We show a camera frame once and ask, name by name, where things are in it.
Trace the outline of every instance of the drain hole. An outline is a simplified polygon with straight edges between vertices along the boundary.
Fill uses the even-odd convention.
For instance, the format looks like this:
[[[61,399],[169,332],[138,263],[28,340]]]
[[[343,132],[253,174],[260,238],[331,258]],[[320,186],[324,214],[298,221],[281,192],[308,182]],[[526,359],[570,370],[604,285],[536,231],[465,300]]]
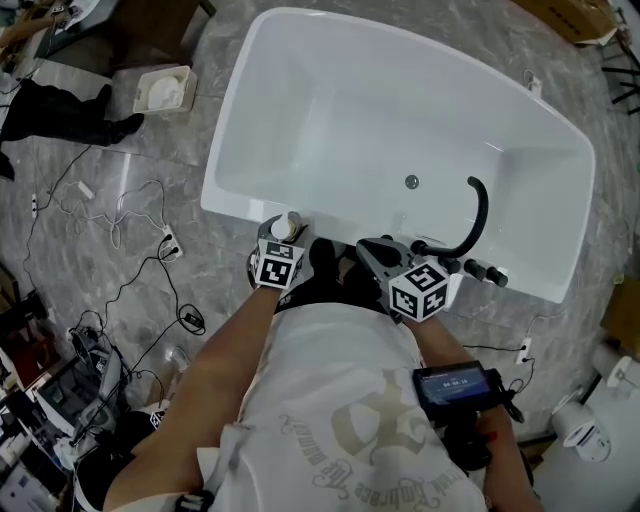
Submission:
[[[415,190],[420,185],[420,180],[415,174],[409,174],[404,180],[404,184],[409,190]]]

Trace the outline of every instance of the human arm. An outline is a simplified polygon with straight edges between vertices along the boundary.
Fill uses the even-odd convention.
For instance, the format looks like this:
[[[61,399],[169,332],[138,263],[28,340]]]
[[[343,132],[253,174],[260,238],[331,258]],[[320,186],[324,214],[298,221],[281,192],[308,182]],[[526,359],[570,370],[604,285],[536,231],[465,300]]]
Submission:
[[[405,319],[422,358],[428,366],[445,366],[473,361],[473,357],[437,318],[417,323]],[[511,419],[503,406],[481,413],[476,427],[484,434],[495,433],[487,447],[491,463],[487,467],[484,493],[498,512],[541,512],[542,506],[529,485],[520,451],[513,435]]]
[[[202,486],[196,449],[219,446],[255,375],[280,290],[259,288],[205,343],[187,368],[167,415],[114,480],[105,511]]]
[[[60,23],[65,16],[67,16],[66,11],[55,17],[45,16],[44,18],[23,21],[21,23],[11,25],[6,28],[2,35],[0,35],[0,48],[17,43],[23,39],[27,39],[45,28],[52,27],[54,24]]]

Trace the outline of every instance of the cardboard box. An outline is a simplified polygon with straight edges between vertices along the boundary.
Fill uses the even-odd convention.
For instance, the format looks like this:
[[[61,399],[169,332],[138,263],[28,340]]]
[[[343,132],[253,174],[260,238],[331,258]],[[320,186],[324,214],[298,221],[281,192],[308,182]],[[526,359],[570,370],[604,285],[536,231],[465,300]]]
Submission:
[[[624,276],[622,284],[616,285],[600,326],[640,360],[640,281]]]
[[[574,44],[604,45],[617,29],[613,8],[607,0],[513,1]]]

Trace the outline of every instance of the marker cube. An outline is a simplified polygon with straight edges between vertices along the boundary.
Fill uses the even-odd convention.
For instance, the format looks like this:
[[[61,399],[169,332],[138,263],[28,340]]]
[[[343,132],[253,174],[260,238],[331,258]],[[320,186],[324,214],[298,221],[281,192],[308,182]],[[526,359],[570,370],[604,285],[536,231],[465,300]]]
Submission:
[[[286,290],[302,265],[303,255],[301,247],[259,239],[251,255],[251,273],[256,284]]]
[[[393,311],[423,322],[447,304],[449,274],[435,258],[389,281]]]

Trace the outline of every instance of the bathtub control knob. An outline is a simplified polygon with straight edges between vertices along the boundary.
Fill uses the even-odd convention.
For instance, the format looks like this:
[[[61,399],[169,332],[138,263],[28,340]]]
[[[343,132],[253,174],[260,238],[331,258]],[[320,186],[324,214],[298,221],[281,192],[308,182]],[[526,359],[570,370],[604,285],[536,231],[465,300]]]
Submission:
[[[462,268],[462,264],[458,260],[444,258],[443,256],[438,258],[438,263],[440,263],[449,274],[457,274]]]
[[[484,281],[484,278],[487,277],[487,270],[476,260],[465,261],[464,269],[478,281]]]
[[[422,248],[426,246],[427,244],[423,240],[416,240],[411,244],[411,252],[413,252],[413,254],[420,254]]]
[[[496,283],[500,288],[504,288],[509,282],[509,278],[502,272],[500,272],[496,267],[489,267],[487,269],[487,279]]]

